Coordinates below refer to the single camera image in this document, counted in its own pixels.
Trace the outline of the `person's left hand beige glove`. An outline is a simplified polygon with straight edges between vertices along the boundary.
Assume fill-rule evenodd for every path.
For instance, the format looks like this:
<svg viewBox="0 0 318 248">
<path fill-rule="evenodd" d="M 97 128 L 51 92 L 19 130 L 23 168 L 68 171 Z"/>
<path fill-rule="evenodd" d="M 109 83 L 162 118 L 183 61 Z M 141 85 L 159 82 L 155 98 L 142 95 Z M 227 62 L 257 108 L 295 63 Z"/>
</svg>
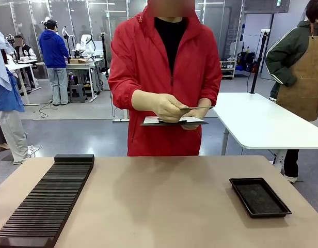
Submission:
<svg viewBox="0 0 318 248">
<path fill-rule="evenodd" d="M 190 110 L 188 113 L 183 115 L 183 117 L 196 117 L 198 119 L 203 119 L 209 110 L 210 108 L 200 108 L 200 109 Z M 196 130 L 198 127 L 199 125 L 183 125 L 182 126 L 184 130 L 189 130 L 189 131 Z"/>
</svg>

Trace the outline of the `person's right hand beige glove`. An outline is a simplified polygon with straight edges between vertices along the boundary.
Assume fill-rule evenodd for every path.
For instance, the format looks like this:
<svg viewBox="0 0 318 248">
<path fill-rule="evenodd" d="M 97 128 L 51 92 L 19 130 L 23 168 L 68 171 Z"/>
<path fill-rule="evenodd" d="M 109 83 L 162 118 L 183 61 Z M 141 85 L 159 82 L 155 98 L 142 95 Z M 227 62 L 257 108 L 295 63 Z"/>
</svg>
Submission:
<svg viewBox="0 0 318 248">
<path fill-rule="evenodd" d="M 190 110 L 170 94 L 155 94 L 142 90 L 133 92 L 131 103 L 138 111 L 154 112 L 160 120 L 176 123 Z"/>
</svg>

